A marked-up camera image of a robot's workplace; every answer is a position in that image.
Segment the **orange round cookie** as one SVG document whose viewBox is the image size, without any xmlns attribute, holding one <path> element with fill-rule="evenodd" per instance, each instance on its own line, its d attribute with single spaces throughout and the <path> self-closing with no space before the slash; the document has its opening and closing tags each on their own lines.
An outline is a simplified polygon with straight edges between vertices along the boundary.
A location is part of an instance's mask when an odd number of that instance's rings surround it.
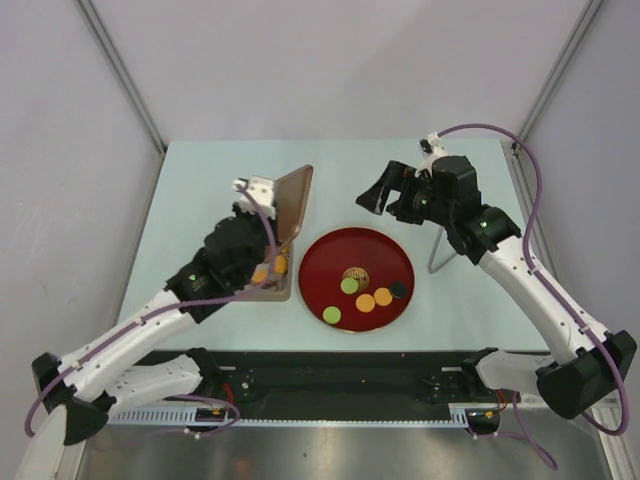
<svg viewBox="0 0 640 480">
<path fill-rule="evenodd" d="M 376 307 L 376 301 L 370 294 L 361 294 L 357 297 L 355 305 L 359 312 L 369 313 Z"/>
<path fill-rule="evenodd" d="M 284 255 L 278 255 L 275 259 L 274 273 L 277 275 L 285 275 L 288 271 L 288 258 Z"/>
<path fill-rule="evenodd" d="M 381 307 L 390 305 L 394 300 L 391 291 L 384 287 L 376 289 L 373 297 L 376 304 Z"/>
<path fill-rule="evenodd" d="M 269 282 L 270 274 L 267 270 L 256 270 L 252 276 L 251 282 L 255 285 L 266 284 Z"/>
</svg>

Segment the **tan square tin box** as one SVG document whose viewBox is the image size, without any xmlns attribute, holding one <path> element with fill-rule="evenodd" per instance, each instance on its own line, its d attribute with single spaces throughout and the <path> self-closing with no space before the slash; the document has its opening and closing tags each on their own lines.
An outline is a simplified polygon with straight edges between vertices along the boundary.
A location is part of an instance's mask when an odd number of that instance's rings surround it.
<svg viewBox="0 0 640 480">
<path fill-rule="evenodd" d="M 266 253 L 267 256 L 264 261 L 255 268 L 254 272 L 256 270 L 267 270 L 270 274 L 269 282 L 266 284 L 255 285 L 250 280 L 250 283 L 240 294 L 240 301 L 285 302 L 290 298 L 292 285 L 293 243 L 289 242 L 284 246 L 279 246 L 278 253 L 276 255 L 276 257 L 278 255 L 284 255 L 288 258 L 288 271 L 285 275 L 277 275 L 274 273 L 274 265 L 270 266 L 269 250 L 266 250 Z"/>
</svg>

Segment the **tan square tin lid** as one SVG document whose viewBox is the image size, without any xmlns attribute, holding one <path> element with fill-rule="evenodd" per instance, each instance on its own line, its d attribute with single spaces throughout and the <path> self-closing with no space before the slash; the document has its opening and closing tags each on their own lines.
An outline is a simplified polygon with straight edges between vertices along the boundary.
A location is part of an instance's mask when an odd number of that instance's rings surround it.
<svg viewBox="0 0 640 480">
<path fill-rule="evenodd" d="M 278 241 L 290 244 L 300 233 L 311 190 L 314 168 L 303 165 L 275 182 Z"/>
</svg>

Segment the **metal tongs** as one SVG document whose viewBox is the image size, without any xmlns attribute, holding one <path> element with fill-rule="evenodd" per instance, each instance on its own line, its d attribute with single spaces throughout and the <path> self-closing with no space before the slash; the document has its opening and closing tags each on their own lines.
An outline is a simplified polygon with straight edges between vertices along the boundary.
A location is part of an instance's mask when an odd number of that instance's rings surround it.
<svg viewBox="0 0 640 480">
<path fill-rule="evenodd" d="M 427 271 L 430 275 L 438 274 L 456 259 L 463 258 L 463 255 L 456 252 L 451 246 L 449 246 L 449 254 L 444 256 L 445 237 L 445 228 L 439 227 L 427 262 Z"/>
</svg>

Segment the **round red lacquer tray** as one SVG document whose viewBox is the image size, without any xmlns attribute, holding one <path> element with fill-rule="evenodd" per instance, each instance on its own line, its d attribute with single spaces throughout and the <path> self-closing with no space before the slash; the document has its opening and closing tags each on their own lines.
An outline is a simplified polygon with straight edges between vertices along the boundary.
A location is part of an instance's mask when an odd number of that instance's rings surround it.
<svg viewBox="0 0 640 480">
<path fill-rule="evenodd" d="M 316 240 L 297 274 L 309 311 L 349 333 L 379 330 L 408 307 L 415 274 L 404 249 L 373 229 L 346 227 Z"/>
</svg>

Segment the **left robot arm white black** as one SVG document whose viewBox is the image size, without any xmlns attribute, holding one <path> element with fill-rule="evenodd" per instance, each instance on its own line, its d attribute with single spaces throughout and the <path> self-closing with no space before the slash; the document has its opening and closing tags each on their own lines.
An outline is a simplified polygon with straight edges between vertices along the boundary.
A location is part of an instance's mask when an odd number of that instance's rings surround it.
<svg viewBox="0 0 640 480">
<path fill-rule="evenodd" d="M 241 200 L 232 211 L 138 313 L 72 353 L 43 353 L 33 361 L 40 387 L 35 404 L 63 415 L 64 445 L 91 438 L 122 411 L 181 396 L 207 400 L 222 390 L 224 375 L 204 348 L 151 366 L 138 362 L 228 303 L 254 297 L 251 277 L 271 264 L 280 245 L 277 204 Z"/>
</svg>

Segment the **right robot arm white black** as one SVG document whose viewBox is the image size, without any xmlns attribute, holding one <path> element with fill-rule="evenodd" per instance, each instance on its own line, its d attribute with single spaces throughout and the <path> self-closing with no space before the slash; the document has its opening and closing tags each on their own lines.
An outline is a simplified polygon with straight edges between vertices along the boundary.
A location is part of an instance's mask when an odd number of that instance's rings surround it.
<svg viewBox="0 0 640 480">
<path fill-rule="evenodd" d="M 546 277 L 518 226 L 483 202 L 466 157 L 441 157 L 421 170 L 391 161 L 356 203 L 400 222 L 442 227 L 456 253 L 495 280 L 545 341 L 546 356 L 487 348 L 468 360 L 461 388 L 469 399 L 484 401 L 496 390 L 537 395 L 554 413 L 573 419 L 623 384 L 636 341 L 581 312 Z"/>
</svg>

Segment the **black round cookie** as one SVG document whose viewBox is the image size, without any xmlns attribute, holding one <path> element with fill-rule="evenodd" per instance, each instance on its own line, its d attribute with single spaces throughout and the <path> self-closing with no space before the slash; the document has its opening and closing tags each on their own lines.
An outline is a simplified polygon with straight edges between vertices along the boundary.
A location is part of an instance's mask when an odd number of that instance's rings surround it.
<svg viewBox="0 0 640 480">
<path fill-rule="evenodd" d="M 403 282 L 400 282 L 400 281 L 393 282 L 390 285 L 389 290 L 390 290 L 391 295 L 394 298 L 397 298 L 397 299 L 405 298 L 407 293 L 408 293 L 408 289 L 407 289 L 406 285 Z"/>
</svg>

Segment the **green round cookie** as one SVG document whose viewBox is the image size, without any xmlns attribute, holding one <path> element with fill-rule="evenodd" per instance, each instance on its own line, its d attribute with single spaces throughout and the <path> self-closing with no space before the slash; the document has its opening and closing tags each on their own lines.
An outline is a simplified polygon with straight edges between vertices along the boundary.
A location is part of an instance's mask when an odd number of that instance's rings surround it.
<svg viewBox="0 0 640 480">
<path fill-rule="evenodd" d="M 328 306 L 322 312 L 323 321 L 329 325 L 337 324 L 341 318 L 341 310 L 336 306 Z"/>
<path fill-rule="evenodd" d="M 340 289 L 346 295 L 355 294 L 359 290 L 359 282 L 352 277 L 344 278 L 340 282 Z"/>
</svg>

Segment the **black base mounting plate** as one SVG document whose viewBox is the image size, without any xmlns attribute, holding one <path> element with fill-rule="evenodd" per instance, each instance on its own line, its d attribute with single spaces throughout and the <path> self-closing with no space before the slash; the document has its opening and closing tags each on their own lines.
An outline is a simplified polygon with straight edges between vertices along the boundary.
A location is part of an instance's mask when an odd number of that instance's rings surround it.
<svg viewBox="0 0 640 480">
<path fill-rule="evenodd" d="M 445 420 L 451 404 L 498 395 L 464 372 L 459 352 L 212 351 L 216 373 L 197 393 L 232 399 L 245 420 Z"/>
</svg>

